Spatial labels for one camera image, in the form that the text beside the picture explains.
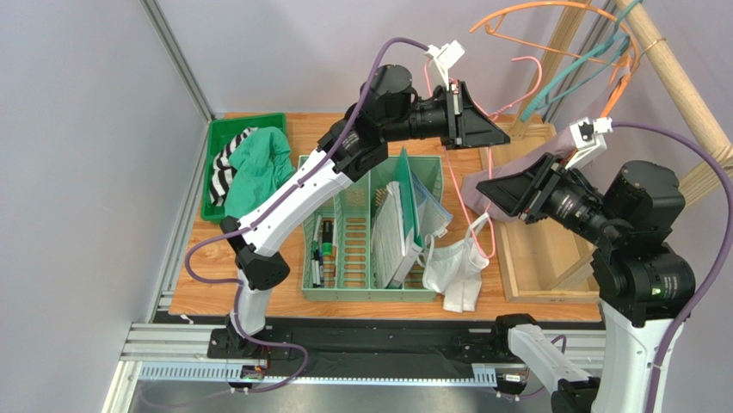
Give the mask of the teal plastic hanger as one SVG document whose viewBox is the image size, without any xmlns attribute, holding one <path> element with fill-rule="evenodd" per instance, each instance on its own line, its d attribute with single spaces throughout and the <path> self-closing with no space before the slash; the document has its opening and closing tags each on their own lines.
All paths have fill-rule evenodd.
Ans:
<svg viewBox="0 0 733 413">
<path fill-rule="evenodd" d="M 631 35 L 626 32 L 621 33 L 621 23 L 631 12 L 631 10 L 642 3 L 642 0 L 634 0 L 626 6 L 617 17 L 616 22 L 613 24 L 612 32 L 603 40 L 601 43 L 593 46 L 588 52 L 583 54 L 580 58 L 577 58 L 567 68 L 556 75 L 528 104 L 528 106 L 520 112 L 519 119 L 524 122 L 529 120 L 531 115 L 537 110 L 550 107 L 553 103 L 560 101 L 567 95 L 573 93 L 584 84 L 592 80 L 594 77 L 601 74 L 608 66 L 618 63 L 619 60 L 624 56 L 625 53 L 631 48 Z M 591 59 L 603 57 L 613 46 L 616 46 L 611 58 L 608 61 L 604 61 L 601 67 L 596 70 L 593 74 L 589 75 L 582 81 L 574 84 L 569 89 L 558 92 L 554 96 L 551 96 L 551 92 L 556 89 L 568 76 L 578 72 L 587 62 Z"/>
</svg>

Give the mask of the orange clothes hanger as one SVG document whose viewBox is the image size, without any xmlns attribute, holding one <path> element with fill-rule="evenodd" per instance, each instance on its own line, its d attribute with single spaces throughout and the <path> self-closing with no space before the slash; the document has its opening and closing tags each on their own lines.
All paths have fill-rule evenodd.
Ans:
<svg viewBox="0 0 733 413">
<path fill-rule="evenodd" d="M 576 49 L 579 36 L 595 20 L 619 34 L 631 35 L 628 25 L 619 21 L 618 11 L 595 1 L 520 1 L 476 19 L 467 31 L 484 46 L 503 48 L 511 59 L 561 62 L 582 56 Z"/>
</svg>

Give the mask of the green tank top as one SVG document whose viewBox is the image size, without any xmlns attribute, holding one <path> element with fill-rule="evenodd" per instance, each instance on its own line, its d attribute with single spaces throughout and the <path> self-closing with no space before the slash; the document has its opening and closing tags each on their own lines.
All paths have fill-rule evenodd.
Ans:
<svg viewBox="0 0 733 413">
<path fill-rule="evenodd" d="M 295 173 L 287 136 L 277 127 L 246 134 L 228 157 L 235 170 L 226 192 L 224 211 L 239 219 L 255 211 Z"/>
</svg>

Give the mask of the black white striped tank top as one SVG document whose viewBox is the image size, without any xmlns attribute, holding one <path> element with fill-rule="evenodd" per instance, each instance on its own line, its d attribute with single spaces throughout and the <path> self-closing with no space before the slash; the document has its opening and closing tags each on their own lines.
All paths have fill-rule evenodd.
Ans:
<svg viewBox="0 0 733 413">
<path fill-rule="evenodd" d="M 227 193 L 237 170 L 230 163 L 230 156 L 258 127 L 247 127 L 232 138 L 213 159 L 213 175 L 210 179 L 209 200 L 215 207 L 225 203 Z"/>
</svg>

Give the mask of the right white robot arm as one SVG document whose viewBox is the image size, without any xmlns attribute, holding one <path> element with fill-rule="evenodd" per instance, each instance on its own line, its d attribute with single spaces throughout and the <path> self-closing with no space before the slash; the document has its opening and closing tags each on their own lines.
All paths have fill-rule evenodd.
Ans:
<svg viewBox="0 0 733 413">
<path fill-rule="evenodd" d="M 527 224 L 553 219 L 594 246 L 591 260 L 606 328 L 602 373 L 576 367 L 527 316 L 503 317 L 505 349 L 551 394 L 555 412 L 657 412 L 670 329 L 695 291 L 690 265 L 667 243 L 685 200 L 675 173 L 643 160 L 625 163 L 601 194 L 561 157 L 481 181 L 477 190 Z"/>
</svg>

